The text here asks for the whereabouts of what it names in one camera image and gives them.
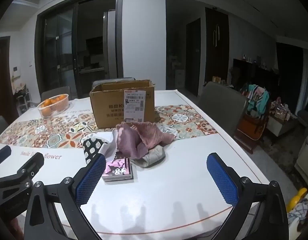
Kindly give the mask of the white shipping label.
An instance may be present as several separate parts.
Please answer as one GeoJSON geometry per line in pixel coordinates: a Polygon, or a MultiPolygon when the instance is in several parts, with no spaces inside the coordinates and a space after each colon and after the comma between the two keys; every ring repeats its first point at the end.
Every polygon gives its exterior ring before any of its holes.
{"type": "Polygon", "coordinates": [[[124,90],[124,121],[144,122],[146,91],[124,90]]]}

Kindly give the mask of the white intercom wall panel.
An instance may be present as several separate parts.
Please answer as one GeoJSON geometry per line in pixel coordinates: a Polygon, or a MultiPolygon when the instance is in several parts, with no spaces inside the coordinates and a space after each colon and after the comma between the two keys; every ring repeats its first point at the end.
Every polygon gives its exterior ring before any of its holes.
{"type": "Polygon", "coordinates": [[[21,76],[21,72],[19,70],[19,67],[18,66],[15,66],[13,68],[13,77],[14,78],[19,78],[21,76]]]}

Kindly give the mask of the beige printed fabric pouch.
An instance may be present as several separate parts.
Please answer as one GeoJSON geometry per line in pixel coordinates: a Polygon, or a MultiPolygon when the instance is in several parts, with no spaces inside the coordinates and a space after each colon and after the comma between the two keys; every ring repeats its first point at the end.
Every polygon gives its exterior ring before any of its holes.
{"type": "Polygon", "coordinates": [[[150,149],[146,155],[140,159],[133,159],[132,162],[141,167],[148,168],[163,161],[165,158],[165,150],[161,145],[157,145],[150,149]]]}

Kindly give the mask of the grey chair far middle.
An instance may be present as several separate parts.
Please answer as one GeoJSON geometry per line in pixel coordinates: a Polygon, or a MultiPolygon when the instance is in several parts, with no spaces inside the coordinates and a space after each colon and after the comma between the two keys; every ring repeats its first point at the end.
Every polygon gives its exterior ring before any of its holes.
{"type": "Polygon", "coordinates": [[[104,79],[104,80],[96,80],[92,83],[92,89],[97,87],[100,84],[104,83],[113,83],[113,82],[127,82],[127,81],[135,81],[136,79],[134,77],[123,77],[123,78],[117,78],[117,79],[104,79]]]}

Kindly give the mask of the white zigzag edged cloth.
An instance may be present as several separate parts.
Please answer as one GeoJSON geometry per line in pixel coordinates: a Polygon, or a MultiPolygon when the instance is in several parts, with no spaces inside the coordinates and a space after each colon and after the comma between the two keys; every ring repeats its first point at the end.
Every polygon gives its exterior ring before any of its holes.
{"type": "Polygon", "coordinates": [[[103,144],[99,150],[99,154],[102,154],[107,162],[112,162],[115,159],[117,153],[117,139],[118,139],[118,130],[115,128],[109,137],[109,142],[103,144]]]}

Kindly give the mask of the small cluttered shelf rack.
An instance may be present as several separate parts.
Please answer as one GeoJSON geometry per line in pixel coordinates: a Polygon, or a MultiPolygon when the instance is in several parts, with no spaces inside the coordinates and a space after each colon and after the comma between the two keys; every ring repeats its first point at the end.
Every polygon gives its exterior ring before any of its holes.
{"type": "Polygon", "coordinates": [[[28,109],[35,107],[32,102],[29,89],[25,83],[20,83],[15,89],[14,98],[16,102],[16,109],[19,115],[25,113],[28,109]]]}

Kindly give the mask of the mauve fuzzy towel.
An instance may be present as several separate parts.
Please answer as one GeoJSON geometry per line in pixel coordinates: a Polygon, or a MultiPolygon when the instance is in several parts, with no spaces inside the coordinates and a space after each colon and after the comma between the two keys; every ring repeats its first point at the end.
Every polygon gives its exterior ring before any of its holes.
{"type": "Polygon", "coordinates": [[[116,126],[117,150],[126,158],[141,159],[159,144],[167,145],[175,136],[162,132],[155,123],[135,122],[130,126],[122,122],[116,126]]]}

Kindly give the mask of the oranges in basket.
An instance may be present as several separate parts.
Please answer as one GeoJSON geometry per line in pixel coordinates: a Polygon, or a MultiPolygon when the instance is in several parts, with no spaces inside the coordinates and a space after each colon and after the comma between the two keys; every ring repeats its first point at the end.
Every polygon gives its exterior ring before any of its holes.
{"type": "Polygon", "coordinates": [[[52,105],[54,103],[57,103],[57,102],[63,100],[64,98],[66,98],[66,95],[61,94],[61,95],[55,96],[53,98],[46,99],[43,102],[43,106],[46,107],[46,106],[52,105]]]}

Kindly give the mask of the pink plastic fruit basket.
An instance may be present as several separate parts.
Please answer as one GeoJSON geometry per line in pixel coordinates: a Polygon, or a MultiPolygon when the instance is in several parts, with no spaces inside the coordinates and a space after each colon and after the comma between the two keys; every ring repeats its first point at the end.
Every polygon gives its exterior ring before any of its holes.
{"type": "Polygon", "coordinates": [[[48,118],[48,117],[55,116],[55,115],[58,115],[64,112],[69,106],[69,95],[68,94],[65,94],[65,95],[66,95],[66,98],[64,98],[63,100],[57,103],[54,103],[52,105],[46,106],[46,107],[44,107],[43,102],[41,102],[37,106],[37,109],[40,115],[43,118],[48,118]]]}

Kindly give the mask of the pink cartoon tissue pack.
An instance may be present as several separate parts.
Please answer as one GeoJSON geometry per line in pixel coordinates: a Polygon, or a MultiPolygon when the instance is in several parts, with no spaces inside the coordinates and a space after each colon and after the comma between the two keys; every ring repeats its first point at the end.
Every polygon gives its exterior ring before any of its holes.
{"type": "Polygon", "coordinates": [[[120,158],[112,162],[107,162],[102,175],[102,179],[105,182],[130,180],[132,178],[132,167],[128,158],[120,158]]]}

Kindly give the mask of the colourful clothes on chair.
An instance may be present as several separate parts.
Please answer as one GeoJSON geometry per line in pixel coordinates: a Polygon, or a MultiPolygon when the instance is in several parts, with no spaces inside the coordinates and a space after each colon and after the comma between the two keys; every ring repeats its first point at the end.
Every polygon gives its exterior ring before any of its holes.
{"type": "Polygon", "coordinates": [[[266,111],[267,102],[270,98],[268,91],[257,85],[248,86],[248,106],[247,112],[254,110],[255,117],[260,118],[266,111]]]}

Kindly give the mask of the grey chair right side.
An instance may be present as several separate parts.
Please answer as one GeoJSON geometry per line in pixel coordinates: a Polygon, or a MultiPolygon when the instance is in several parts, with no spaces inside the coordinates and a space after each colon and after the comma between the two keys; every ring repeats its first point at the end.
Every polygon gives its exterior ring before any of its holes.
{"type": "Polygon", "coordinates": [[[210,81],[202,91],[198,107],[233,137],[247,109],[247,99],[232,88],[210,81]]]}

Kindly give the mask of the brown cardboard box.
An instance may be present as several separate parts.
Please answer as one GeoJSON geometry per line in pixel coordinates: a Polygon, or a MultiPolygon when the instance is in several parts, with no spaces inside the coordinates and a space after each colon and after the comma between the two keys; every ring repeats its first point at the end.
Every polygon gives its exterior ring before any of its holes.
{"type": "Polygon", "coordinates": [[[155,120],[155,88],[150,80],[100,84],[89,94],[98,128],[112,128],[124,121],[124,90],[146,91],[144,122],[155,120]]]}

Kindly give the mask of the glass sliding door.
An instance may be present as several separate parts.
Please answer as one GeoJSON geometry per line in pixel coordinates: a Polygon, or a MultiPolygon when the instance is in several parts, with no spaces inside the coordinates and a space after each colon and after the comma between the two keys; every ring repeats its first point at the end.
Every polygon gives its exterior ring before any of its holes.
{"type": "Polygon", "coordinates": [[[39,93],[68,86],[84,98],[93,82],[122,78],[122,12],[123,0],[65,0],[38,14],[39,93]]]}

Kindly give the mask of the black white patterned pouch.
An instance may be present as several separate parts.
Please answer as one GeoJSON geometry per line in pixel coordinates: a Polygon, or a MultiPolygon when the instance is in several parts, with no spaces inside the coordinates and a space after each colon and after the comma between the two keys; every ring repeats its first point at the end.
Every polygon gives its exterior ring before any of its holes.
{"type": "Polygon", "coordinates": [[[109,155],[109,146],[108,141],[101,138],[92,137],[86,139],[82,146],[86,164],[89,164],[97,154],[107,157],[109,155]]]}

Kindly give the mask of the patterned tile table runner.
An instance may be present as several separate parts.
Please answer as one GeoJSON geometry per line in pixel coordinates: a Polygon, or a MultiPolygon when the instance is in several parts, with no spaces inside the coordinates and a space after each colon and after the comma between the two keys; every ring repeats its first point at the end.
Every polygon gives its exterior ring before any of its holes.
{"type": "MultiPolygon", "coordinates": [[[[16,121],[0,135],[0,144],[34,148],[81,148],[82,142],[98,132],[111,132],[123,121],[112,112],[111,121],[100,126],[88,110],[70,111],[48,118],[16,121]]],[[[176,139],[216,134],[216,129],[188,105],[158,106],[155,123],[176,139]]]]}

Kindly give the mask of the grey chair far left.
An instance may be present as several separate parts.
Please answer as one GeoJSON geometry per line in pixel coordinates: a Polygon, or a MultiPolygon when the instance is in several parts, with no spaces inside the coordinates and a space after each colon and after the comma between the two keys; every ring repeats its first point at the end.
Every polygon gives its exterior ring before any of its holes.
{"type": "Polygon", "coordinates": [[[69,95],[69,100],[72,99],[72,93],[70,90],[69,86],[63,86],[63,87],[59,87],[59,88],[54,88],[52,90],[48,90],[45,91],[41,94],[41,101],[43,102],[44,100],[57,96],[57,95],[61,95],[61,94],[68,94],[69,95]]]}

